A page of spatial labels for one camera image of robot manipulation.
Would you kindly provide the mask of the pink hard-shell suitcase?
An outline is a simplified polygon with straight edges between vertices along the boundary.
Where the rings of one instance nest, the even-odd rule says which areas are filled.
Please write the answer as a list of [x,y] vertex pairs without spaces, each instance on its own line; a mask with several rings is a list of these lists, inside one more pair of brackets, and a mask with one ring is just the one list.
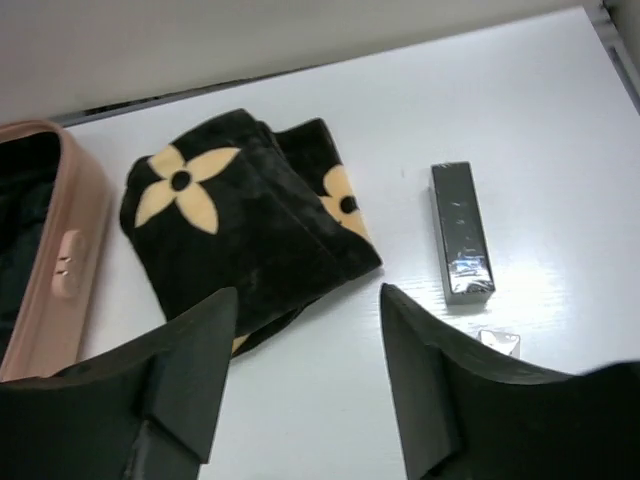
[[2,126],[2,381],[76,362],[111,197],[99,162],[64,128]]

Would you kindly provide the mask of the black glossy rectangular box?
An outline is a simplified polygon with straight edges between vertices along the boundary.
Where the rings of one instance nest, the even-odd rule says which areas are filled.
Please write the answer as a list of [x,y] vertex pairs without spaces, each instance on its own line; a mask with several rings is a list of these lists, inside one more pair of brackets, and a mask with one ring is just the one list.
[[495,293],[471,165],[435,164],[429,194],[445,303],[484,305]]

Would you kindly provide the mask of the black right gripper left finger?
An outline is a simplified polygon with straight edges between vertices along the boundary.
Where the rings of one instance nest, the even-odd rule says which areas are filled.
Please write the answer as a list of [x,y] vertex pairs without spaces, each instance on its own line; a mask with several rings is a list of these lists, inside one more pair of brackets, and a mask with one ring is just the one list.
[[4,479],[195,479],[235,336],[223,288],[161,327],[47,378],[1,385]]

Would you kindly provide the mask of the small clear plastic packet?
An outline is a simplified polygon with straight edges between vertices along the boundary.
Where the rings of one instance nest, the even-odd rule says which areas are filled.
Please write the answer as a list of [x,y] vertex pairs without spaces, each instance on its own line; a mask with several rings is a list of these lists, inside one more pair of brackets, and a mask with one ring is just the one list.
[[513,358],[520,358],[521,337],[513,333],[480,330],[478,340],[485,346]]

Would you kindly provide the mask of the black towel with cream flowers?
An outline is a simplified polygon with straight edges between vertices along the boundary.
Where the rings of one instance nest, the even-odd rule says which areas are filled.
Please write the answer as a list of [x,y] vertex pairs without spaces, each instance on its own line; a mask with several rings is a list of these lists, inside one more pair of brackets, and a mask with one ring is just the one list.
[[120,225],[167,319],[226,287],[242,355],[382,265],[326,122],[237,109],[131,167]]

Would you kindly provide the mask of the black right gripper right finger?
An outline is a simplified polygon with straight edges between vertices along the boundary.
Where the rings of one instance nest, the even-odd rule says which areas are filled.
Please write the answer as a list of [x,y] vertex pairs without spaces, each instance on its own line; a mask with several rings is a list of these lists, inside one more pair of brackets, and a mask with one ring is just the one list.
[[500,353],[398,287],[381,327],[411,479],[635,479],[639,366],[577,375]]

